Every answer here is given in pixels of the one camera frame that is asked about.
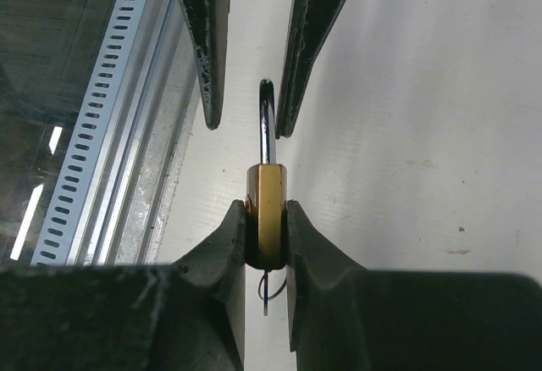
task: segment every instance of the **metal frame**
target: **metal frame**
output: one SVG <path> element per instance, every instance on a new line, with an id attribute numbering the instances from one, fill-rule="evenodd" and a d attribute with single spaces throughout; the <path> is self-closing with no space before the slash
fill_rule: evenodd
<path id="1" fill-rule="evenodd" d="M 119 234 L 135 213 L 141 227 L 130 227 L 129 237 L 140 240 L 139 247 L 144 244 L 142 232 L 154 217 L 150 208 L 141 215 L 133 199 L 138 189 L 141 193 L 138 174 L 146 158 L 157 163 L 147 169 L 155 186 L 148 192 L 151 200 L 143 202 L 159 202 L 163 191 L 156 178 L 169 167 L 169 158 L 162 155 L 160 163 L 156 153 L 147 155 L 147 147 L 157 130 L 169 142 L 179 133 L 185 104 L 173 107 L 180 115 L 167 135 L 159 117 L 171 118 L 160 112 L 171 106 L 162 94 L 183 25 L 176 0 L 116 1 L 32 264 L 114 263 L 119 247 L 128 242 Z M 188 48 L 186 87 L 180 91 L 190 93 L 196 66 Z M 136 259 L 140 253 L 131 255 Z"/>

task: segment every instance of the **black wire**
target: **black wire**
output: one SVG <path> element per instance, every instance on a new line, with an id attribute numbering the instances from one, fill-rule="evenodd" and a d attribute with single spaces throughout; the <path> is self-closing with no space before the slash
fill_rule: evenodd
<path id="1" fill-rule="evenodd" d="M 260 283 L 259 285 L 257 286 L 257 295 L 260 297 L 260 299 L 262 299 L 263 301 L 265 301 L 265 297 L 262 296 L 262 283 L 263 283 L 263 280 L 265 279 L 265 275 L 269 274 L 269 272 L 264 272 L 263 273 L 263 277 L 260 279 Z M 282 283 L 282 285 L 280 286 L 280 288 L 271 296 L 268 297 L 268 301 L 272 301 L 275 297 L 277 297 L 278 295 L 280 295 L 280 293 L 285 289 L 286 287 L 286 281 L 288 279 L 285 277 L 285 280 L 284 282 Z"/>

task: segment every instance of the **slotted aluminum strip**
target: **slotted aluminum strip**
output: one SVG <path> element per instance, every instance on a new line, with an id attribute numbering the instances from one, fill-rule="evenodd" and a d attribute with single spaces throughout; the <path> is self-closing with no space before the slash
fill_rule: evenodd
<path id="1" fill-rule="evenodd" d="M 32 264 L 64 265 L 75 238 L 104 139 L 134 56 L 138 29 L 149 0 L 117 0 L 79 118 L 58 177 Z"/>

